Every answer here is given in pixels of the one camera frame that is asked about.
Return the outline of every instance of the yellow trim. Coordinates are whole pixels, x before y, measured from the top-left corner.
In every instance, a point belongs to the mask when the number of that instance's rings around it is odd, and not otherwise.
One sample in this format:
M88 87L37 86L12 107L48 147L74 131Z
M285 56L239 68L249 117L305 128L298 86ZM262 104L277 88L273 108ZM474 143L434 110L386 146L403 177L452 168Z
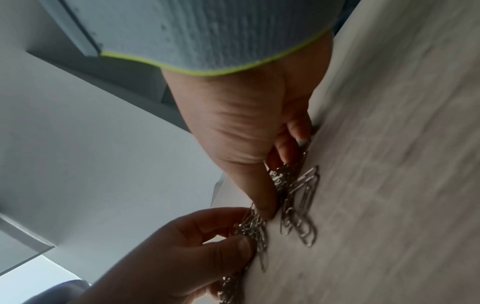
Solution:
M299 49L301 49L303 47L306 47L307 45L314 42L315 40L319 39L320 37L325 35L329 30L330 30L330 28L327 29L326 31L322 32L320 35L317 35L314 38L308 40L307 42L304 42L304 43L302 43L302 44L300 44L300 45L298 45L298 46L296 46L292 49L289 49L288 51L285 51L283 53L275 55L271 58L260 60L260 61L257 61L257 62L251 63L251 64L247 64L247 65L244 65L244 66L241 66L241 67L228 68L228 69L217 70L217 71L186 70L186 69L182 69L182 68L173 67L171 65L159 63L159 62L156 62L156 61L153 61L153 60L150 60L150 59L145 59L145 58L142 58L142 57L137 57L137 56L133 56L133 55L126 55L126 54L121 54L121 53L116 53L116 52L102 51L102 52L100 52L100 55L103 56L103 57L111 57L111 58L118 58L118 59L125 59L125 60L132 60L132 61L137 61L137 62L141 62L141 63L146 63L146 64L156 66L156 67L159 67L159 68L162 68L162 69L165 69L165 70L169 70L169 71L173 71L173 72L177 72L177 73L181 73L181 74L186 74L186 75L219 76L219 75L232 74L232 73L236 73L236 72L240 72L240 71L244 71L244 70L249 70L249 69L264 65L266 63L278 60L282 57L288 56L291 53L294 53L294 52L298 51Z

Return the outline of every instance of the fingernail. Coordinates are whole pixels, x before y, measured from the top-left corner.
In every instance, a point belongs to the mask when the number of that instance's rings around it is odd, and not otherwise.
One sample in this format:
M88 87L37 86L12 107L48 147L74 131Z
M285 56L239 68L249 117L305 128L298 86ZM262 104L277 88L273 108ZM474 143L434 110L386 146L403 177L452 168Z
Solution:
M238 249L240 250L242 259L244 259L245 261L250 260L253 251L248 237L243 236L240 239L240 241L238 242Z

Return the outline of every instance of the wooden surface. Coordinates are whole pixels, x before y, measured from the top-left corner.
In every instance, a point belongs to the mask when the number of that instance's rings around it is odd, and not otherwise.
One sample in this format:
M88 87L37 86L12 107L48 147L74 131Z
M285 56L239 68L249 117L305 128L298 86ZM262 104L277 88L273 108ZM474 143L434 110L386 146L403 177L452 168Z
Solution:
M303 168L318 239L277 215L246 304L480 303L480 1L362 0L349 22Z

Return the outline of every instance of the chain of paper clips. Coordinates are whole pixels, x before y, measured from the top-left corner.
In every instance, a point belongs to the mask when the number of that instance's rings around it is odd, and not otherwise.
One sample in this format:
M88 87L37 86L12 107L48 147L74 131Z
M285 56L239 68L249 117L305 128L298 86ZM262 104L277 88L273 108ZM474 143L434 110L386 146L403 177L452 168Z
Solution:
M271 171L270 176L279 197L280 233L287 235L292 229L295 229L302 242L307 247L311 247L317 237L317 230L307 213L312 204L320 176L318 175L318 167L315 166L296 179L306 155L305 152L300 162L295 165L284 165L277 171ZM252 206L242 222L236 226L235 231L236 234L246 235L256 242L256 254L259 257L263 272L267 269L269 241L265 225L265 221L260 218L256 209ZM245 301L242 278L248 267L249 265L242 271L222 279L222 289L219 293L221 304L240 304Z

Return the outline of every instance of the hand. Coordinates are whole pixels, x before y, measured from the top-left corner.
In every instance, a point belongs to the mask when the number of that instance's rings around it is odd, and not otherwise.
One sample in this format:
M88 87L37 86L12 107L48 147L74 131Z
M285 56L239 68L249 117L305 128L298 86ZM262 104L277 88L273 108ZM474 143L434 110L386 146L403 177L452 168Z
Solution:
M280 60L224 76L194 77L163 71L178 108L209 157L255 203L274 216L271 169L295 162L297 140L312 123L309 99L330 63L333 36L325 34Z
M218 294L218 280L241 270L254 244L229 236L247 208L216 208L178 218L134 249L72 304L190 304L207 291Z

